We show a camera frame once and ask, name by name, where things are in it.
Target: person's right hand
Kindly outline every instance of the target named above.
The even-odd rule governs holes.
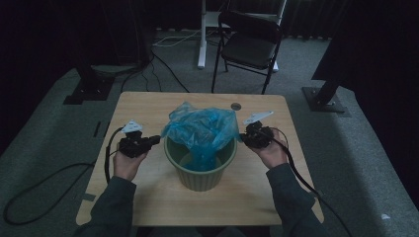
[[[274,133],[274,138],[282,144],[286,145],[286,143],[280,139],[280,133],[276,129],[271,128],[271,130]],[[268,167],[268,169],[272,169],[276,166],[288,163],[287,154],[284,152],[283,148],[281,148],[281,146],[275,141],[272,141],[271,144],[265,148],[249,148],[261,158],[262,162],[266,167]]]

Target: wooden table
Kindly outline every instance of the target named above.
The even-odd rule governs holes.
[[[240,104],[241,110],[236,112],[240,132],[245,128],[242,122],[252,113],[274,111],[273,115],[262,120],[263,125],[278,127],[286,134],[296,168],[312,185],[290,111],[282,96],[125,92],[121,94],[115,109],[86,190],[86,194],[94,196],[95,199],[82,200],[76,218],[78,224],[90,220],[90,211],[107,185],[103,167],[105,148],[111,134],[130,119],[134,119],[143,125],[143,136],[158,135],[169,122],[169,114],[185,101],[198,109],[210,107],[230,109],[232,103]],[[123,137],[125,135],[122,133],[115,137],[111,151],[117,149],[117,143]],[[175,168],[164,153],[163,145],[162,139],[160,144],[152,147],[133,180],[137,184],[133,204],[133,225],[281,224],[265,175],[268,169],[243,143],[238,143],[236,156],[225,169],[219,184],[207,192],[194,192],[180,183]],[[314,205],[313,211],[317,218],[323,221],[323,213],[318,202]]]

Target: blue plastic bag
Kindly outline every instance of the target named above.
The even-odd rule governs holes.
[[[161,136],[189,148],[192,161],[185,168],[193,171],[215,169],[215,153],[231,139],[239,140],[235,111],[217,108],[196,109],[184,102],[169,115]]]

